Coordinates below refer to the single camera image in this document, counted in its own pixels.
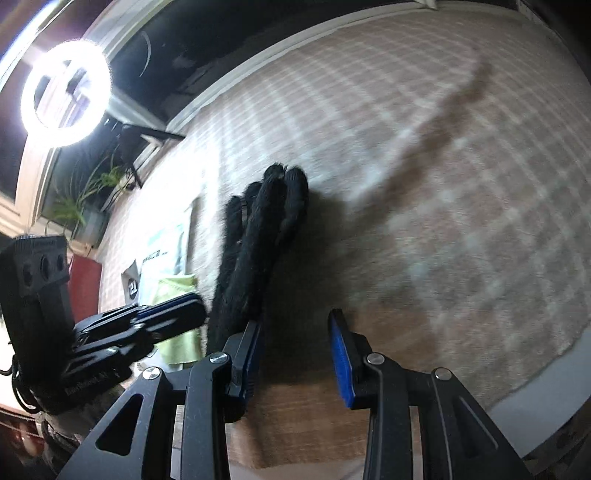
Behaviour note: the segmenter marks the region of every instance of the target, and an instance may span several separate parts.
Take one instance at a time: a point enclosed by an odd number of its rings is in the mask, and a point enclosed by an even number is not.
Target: black cable
[[[14,394],[14,397],[17,399],[18,404],[21,406],[21,408],[24,411],[26,411],[27,413],[30,413],[31,415],[35,415],[35,414],[39,413],[41,411],[41,407],[37,404],[37,402],[35,402],[36,404],[34,404],[33,406],[25,404],[24,398],[29,398],[29,400],[28,400],[29,402],[31,402],[31,400],[35,401],[35,398],[33,397],[33,394],[31,393],[31,391],[29,391],[28,395],[23,395],[21,392],[23,385],[21,384],[21,381],[20,381],[20,375],[19,375],[19,371],[18,371],[18,361],[17,361],[16,355],[12,356],[11,371],[12,371],[12,393]]]
[[[111,205],[115,203],[115,201],[121,196],[121,193],[124,192],[127,189],[127,187],[131,184],[132,180],[133,177],[130,177],[127,180],[127,182],[125,182],[125,185],[123,185],[119,190],[117,190],[117,192],[115,192],[115,194],[113,194],[113,198],[111,198],[111,201],[107,204],[105,210],[108,210],[111,207]]]

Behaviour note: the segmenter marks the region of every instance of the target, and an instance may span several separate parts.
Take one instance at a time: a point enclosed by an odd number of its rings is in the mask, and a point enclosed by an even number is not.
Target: glove finger
[[[252,205],[255,203],[256,197],[261,190],[262,183],[256,181],[251,183],[244,191],[244,200],[246,201],[246,214],[248,217],[252,215]]]
[[[224,291],[228,287],[236,260],[240,253],[242,240],[242,201],[240,197],[233,196],[226,204],[226,232],[222,250],[222,262],[217,275],[216,292],[213,296],[212,314],[214,317],[219,311]]]
[[[285,176],[285,167],[280,163],[274,163],[267,167],[262,176],[262,180],[282,179]]]
[[[271,172],[252,205],[236,267],[207,335],[207,353],[219,351],[248,320],[261,313],[262,299],[277,257],[277,236],[284,216],[287,187],[283,171]]]
[[[308,179],[301,168],[294,167],[285,174],[287,197],[285,198],[285,218],[281,222],[278,244],[283,251],[289,248],[297,231],[306,219],[308,212]]]

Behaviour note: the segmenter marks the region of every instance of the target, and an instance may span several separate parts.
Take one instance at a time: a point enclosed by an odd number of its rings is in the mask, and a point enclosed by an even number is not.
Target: black metal bracket
[[[509,441],[446,368],[406,370],[329,316],[339,388],[347,405],[370,409],[364,480],[413,478],[409,406],[418,407],[426,480],[531,480]]]
[[[134,180],[139,188],[144,186],[144,183],[139,177],[138,171],[134,166],[134,146],[137,145],[138,137],[145,135],[157,140],[177,140],[185,139],[184,135],[178,135],[162,130],[155,130],[154,128],[141,127],[139,125],[125,124],[119,133],[119,147],[121,149],[121,157],[124,164],[130,170]]]
[[[147,356],[155,343],[198,328],[206,318],[201,298],[187,293],[154,307],[126,306],[79,322],[59,376],[60,391],[39,398],[40,403],[45,411],[59,413],[92,401],[129,378],[129,366]]]
[[[124,392],[58,476],[77,480],[170,479],[176,407],[185,405],[181,480],[230,480],[225,423],[246,411],[261,356],[261,325],[228,340],[191,369],[151,367]]]

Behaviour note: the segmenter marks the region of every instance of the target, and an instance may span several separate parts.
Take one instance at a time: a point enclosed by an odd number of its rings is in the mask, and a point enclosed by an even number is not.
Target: white wall trim
[[[475,11],[487,12],[504,17],[510,17],[518,20],[525,18],[516,11],[504,7],[489,4],[477,4],[466,1],[437,1],[438,11]],[[319,38],[334,33],[340,28],[347,28],[353,25],[359,25],[364,22],[377,20],[378,18],[392,17],[394,15],[404,15],[415,12],[429,12],[436,14],[433,9],[433,3],[426,4],[418,1],[406,2],[403,4],[383,5],[381,7],[368,8],[359,12],[343,15],[341,17],[328,20],[321,24],[303,30],[291,37],[281,40],[273,46],[266,48],[262,52],[254,55],[247,61],[234,68],[231,72],[225,74],[217,82],[208,87],[199,96],[181,110],[167,125],[170,132],[181,132],[193,118],[199,113],[199,110],[212,103],[218,96],[227,92],[230,88],[241,82],[248,76],[263,68],[268,63],[282,57],[291,50],[300,48]]]

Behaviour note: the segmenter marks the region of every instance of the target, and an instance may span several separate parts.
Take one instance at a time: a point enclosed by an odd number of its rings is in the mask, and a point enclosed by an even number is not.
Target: potted plant
[[[103,189],[117,188],[125,176],[125,169],[113,163],[114,152],[110,155],[109,170],[99,174],[99,170],[108,159],[109,157],[104,158],[94,168],[84,188],[78,194],[74,192],[74,175],[70,178],[67,191],[60,192],[56,188],[57,198],[52,208],[52,217],[53,220],[63,225],[64,233],[66,229],[71,230],[70,240],[78,240],[96,247],[105,234],[109,221],[108,205],[98,207],[96,202],[92,202],[92,200]]]

